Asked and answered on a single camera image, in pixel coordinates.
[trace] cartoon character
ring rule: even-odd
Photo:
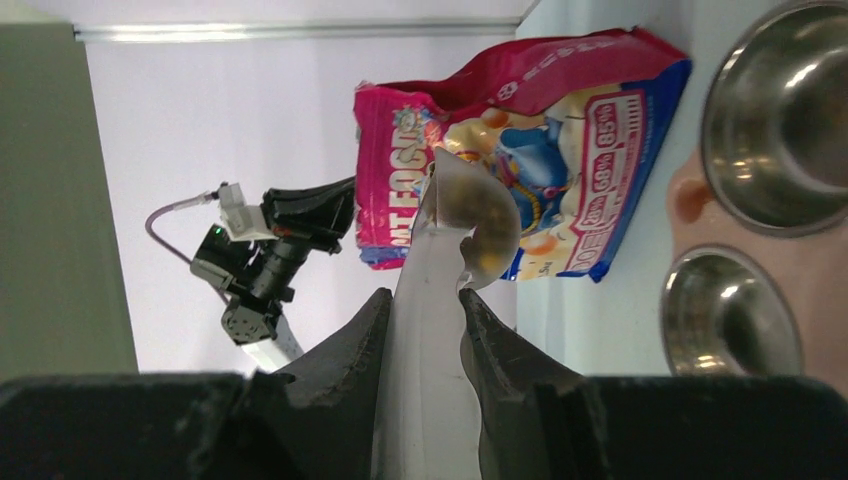
[[[553,118],[537,128],[506,128],[495,147],[490,169],[518,205],[522,236],[559,223],[570,180],[558,147],[561,130],[562,122]]]

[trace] gray cable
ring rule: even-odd
[[[203,193],[196,197],[187,198],[185,200],[180,200],[179,202],[174,202],[169,205],[165,205],[164,207],[157,209],[155,212],[151,213],[150,216],[147,217],[147,220],[144,222],[144,230],[147,232],[147,235],[149,235],[150,238],[153,239],[154,242],[158,243],[165,250],[171,252],[171,254],[173,254],[175,257],[185,262],[186,265],[191,265],[191,259],[188,258],[186,254],[177,250],[176,247],[168,243],[164,238],[160,237],[159,234],[153,230],[153,222],[155,222],[159,217],[165,215],[166,213],[170,213],[174,210],[180,210],[183,208],[203,205],[205,203],[209,203],[215,200],[216,198],[217,195],[215,193]],[[224,296],[224,294],[221,293],[220,290],[214,287],[212,287],[212,289],[215,290],[215,293],[218,295],[218,297],[221,298],[221,301],[224,302],[224,305],[229,304],[229,300],[227,300],[227,297]]]

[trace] white wall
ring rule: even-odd
[[[222,305],[144,233],[146,216],[174,200],[240,182],[251,203],[270,187],[304,188],[354,173],[353,89],[441,78],[501,37],[288,40],[87,47],[95,106],[139,368],[253,368],[221,330]],[[191,255],[213,206],[157,223]],[[359,262],[351,232],[334,257],[315,252],[285,312],[304,348],[338,329],[398,272]],[[484,290],[515,321],[515,285]]]

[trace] white connector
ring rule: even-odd
[[[245,205],[244,195],[238,183],[221,186],[218,189],[218,197],[221,221],[230,240],[250,242],[276,238],[265,223],[262,209],[256,205]]]

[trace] red label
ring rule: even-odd
[[[642,154],[645,100],[641,90],[601,95],[586,104],[583,197],[571,225],[577,243],[566,270],[586,271],[600,259],[618,222]]]

